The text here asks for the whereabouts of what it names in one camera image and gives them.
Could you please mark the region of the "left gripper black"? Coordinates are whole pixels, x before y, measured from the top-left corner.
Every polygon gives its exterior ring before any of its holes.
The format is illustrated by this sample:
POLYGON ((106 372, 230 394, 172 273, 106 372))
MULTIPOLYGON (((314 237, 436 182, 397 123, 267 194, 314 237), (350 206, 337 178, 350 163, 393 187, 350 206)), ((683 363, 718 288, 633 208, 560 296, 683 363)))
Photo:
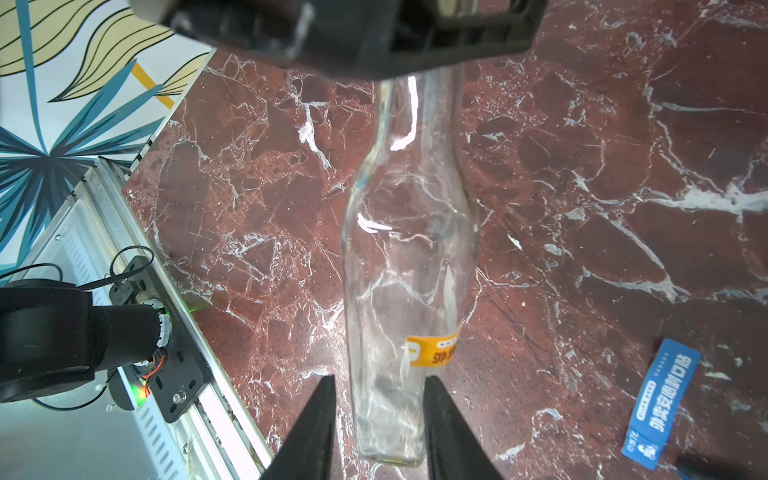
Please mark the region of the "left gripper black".
POLYGON ((132 1, 141 19, 216 48, 330 77, 385 80, 529 50, 544 1, 132 1))

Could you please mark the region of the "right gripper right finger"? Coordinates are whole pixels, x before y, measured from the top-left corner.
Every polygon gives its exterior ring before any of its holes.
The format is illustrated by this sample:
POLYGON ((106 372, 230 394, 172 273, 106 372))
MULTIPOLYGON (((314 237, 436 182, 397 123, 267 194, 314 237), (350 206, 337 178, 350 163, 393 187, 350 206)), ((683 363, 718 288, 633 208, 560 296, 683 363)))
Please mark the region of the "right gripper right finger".
POLYGON ((425 379, 423 412, 429 479, 502 479, 437 376, 425 379))

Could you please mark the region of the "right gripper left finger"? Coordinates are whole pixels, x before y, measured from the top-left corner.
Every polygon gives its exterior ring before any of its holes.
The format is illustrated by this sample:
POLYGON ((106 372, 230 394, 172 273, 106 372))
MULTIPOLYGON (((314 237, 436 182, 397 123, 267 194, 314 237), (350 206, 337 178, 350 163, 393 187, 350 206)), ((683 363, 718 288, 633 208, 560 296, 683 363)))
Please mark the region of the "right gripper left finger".
POLYGON ((335 419, 335 378, 327 375, 319 381, 261 479, 329 479, 335 419))

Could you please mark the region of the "glass bottle orange label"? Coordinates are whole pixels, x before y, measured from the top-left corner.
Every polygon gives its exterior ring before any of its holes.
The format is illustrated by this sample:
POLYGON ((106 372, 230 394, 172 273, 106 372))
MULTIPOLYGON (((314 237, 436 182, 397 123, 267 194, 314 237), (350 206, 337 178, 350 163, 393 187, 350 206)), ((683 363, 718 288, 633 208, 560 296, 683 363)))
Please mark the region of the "glass bottle orange label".
POLYGON ((425 379, 408 336, 460 332, 474 278, 478 208, 459 130, 464 69, 378 82, 375 135, 342 229, 351 408, 358 454, 415 467, 425 456, 425 379))

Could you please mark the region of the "blue label sticker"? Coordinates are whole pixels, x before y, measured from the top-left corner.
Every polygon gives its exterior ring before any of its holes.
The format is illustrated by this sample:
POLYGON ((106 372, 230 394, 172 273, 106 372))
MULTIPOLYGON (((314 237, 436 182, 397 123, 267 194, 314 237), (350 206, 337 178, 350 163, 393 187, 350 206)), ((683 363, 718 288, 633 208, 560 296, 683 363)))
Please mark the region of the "blue label sticker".
POLYGON ((629 420, 621 450, 625 457, 648 470, 656 469, 700 359, 696 350, 672 339, 662 341, 629 420))

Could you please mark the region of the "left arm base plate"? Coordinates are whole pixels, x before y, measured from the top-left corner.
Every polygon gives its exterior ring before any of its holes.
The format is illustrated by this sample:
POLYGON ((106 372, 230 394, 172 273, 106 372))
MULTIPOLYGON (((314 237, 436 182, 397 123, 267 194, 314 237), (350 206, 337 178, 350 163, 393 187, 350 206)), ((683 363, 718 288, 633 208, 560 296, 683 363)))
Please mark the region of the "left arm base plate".
POLYGON ((136 255, 123 271, 131 277, 111 286, 109 299, 117 305, 153 307, 160 316, 162 343, 145 364, 130 366, 127 373, 140 382, 136 392, 153 399, 171 424, 199 399, 213 375, 184 321, 187 310, 173 302, 149 258, 136 255))

